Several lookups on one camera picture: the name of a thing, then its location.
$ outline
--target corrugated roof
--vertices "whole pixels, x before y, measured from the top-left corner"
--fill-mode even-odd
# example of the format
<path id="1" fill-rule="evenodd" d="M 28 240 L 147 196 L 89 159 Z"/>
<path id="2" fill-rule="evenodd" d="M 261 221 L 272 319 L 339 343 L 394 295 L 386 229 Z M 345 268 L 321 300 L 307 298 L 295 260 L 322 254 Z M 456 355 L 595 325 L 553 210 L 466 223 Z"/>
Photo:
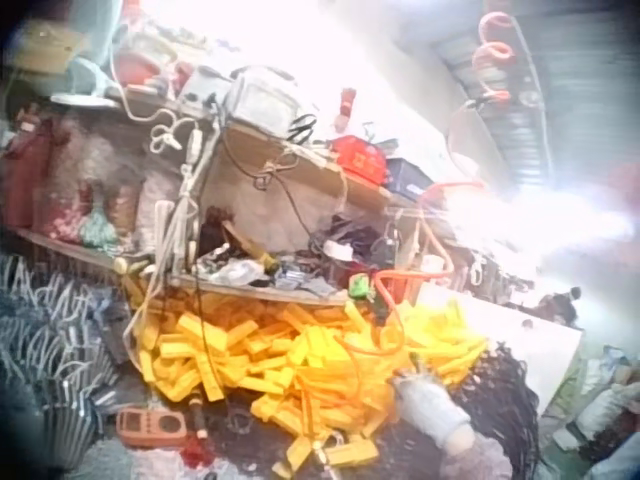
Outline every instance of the corrugated roof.
<path id="1" fill-rule="evenodd" d="M 508 88 L 515 98 L 508 107 L 487 106 L 481 115 L 517 184 L 600 183 L 617 165 L 639 161 L 638 16 L 615 1 L 527 3 L 535 5 L 514 4 L 512 13 L 540 77 L 551 158 L 545 154 L 540 109 L 522 101 L 523 92 L 535 89 L 514 32 L 496 35 L 514 47 L 516 62 L 504 69 L 488 67 L 482 75 L 492 87 Z M 398 44 L 418 59 L 421 48 L 431 48 L 469 97 L 478 97 L 482 88 L 471 56 L 479 46 L 477 23 L 483 3 L 425 4 L 408 11 Z"/>

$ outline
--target white board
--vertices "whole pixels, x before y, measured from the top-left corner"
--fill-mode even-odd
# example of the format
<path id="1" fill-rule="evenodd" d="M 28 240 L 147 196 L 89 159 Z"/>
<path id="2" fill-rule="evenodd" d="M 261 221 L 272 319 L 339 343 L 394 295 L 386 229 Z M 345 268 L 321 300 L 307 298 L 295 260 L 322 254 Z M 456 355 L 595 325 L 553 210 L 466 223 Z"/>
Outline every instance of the white board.
<path id="1" fill-rule="evenodd" d="M 458 299 L 470 328 L 492 344 L 506 342 L 516 359 L 527 362 L 527 385 L 538 395 L 538 415 L 542 415 L 571 365 L 582 332 L 428 283 L 422 286 L 418 303 L 444 304 L 451 297 Z M 526 319 L 533 328 L 523 326 Z"/>

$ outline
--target pile of yellow plastic pieces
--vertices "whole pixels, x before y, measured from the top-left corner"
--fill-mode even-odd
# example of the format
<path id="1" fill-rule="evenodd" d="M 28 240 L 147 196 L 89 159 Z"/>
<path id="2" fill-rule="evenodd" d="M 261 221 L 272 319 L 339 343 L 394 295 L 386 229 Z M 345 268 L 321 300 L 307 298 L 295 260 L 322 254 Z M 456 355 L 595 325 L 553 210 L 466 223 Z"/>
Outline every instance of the pile of yellow plastic pieces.
<path id="1" fill-rule="evenodd" d="M 198 306 L 193 294 L 183 292 L 152 301 L 146 322 L 134 329 L 144 380 L 174 402 L 200 384 L 211 402 L 229 389 L 262 393 L 251 413 L 295 437 L 287 462 L 274 465 L 283 478 L 291 478 L 314 443 L 324 443 L 336 429 L 349 441 L 325 449 L 330 465 L 375 459 L 371 437 L 394 416 L 388 380 L 396 370 L 412 368 L 410 352 L 445 385 L 455 385 L 486 348 L 455 302 L 437 309 L 399 305 L 403 333 L 395 315 L 377 328 L 372 315 L 351 302 L 303 308 L 212 293 L 200 300 Z M 140 301 L 134 296 L 132 306 Z"/>

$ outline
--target orange multimeter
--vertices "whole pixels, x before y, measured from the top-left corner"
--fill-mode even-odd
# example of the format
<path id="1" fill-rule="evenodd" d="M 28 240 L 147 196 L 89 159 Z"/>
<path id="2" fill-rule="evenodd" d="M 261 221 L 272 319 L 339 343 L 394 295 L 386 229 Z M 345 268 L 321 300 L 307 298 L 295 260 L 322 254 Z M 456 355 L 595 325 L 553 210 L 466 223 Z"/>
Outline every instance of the orange multimeter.
<path id="1" fill-rule="evenodd" d="M 166 410 L 123 408 L 116 418 L 116 430 L 129 447 L 181 447 L 187 441 L 184 415 Z"/>

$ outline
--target white glove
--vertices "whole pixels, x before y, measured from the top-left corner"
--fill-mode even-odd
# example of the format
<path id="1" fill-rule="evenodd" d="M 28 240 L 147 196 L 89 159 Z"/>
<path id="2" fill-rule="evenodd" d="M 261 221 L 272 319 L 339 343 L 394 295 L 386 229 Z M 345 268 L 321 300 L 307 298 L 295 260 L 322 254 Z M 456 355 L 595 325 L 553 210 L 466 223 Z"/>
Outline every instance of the white glove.
<path id="1" fill-rule="evenodd" d="M 433 438 L 438 448 L 448 447 L 452 438 L 461 440 L 457 443 L 473 444 L 469 415 L 453 403 L 445 388 L 430 374 L 404 374 L 393 377 L 391 383 L 400 417 Z"/>

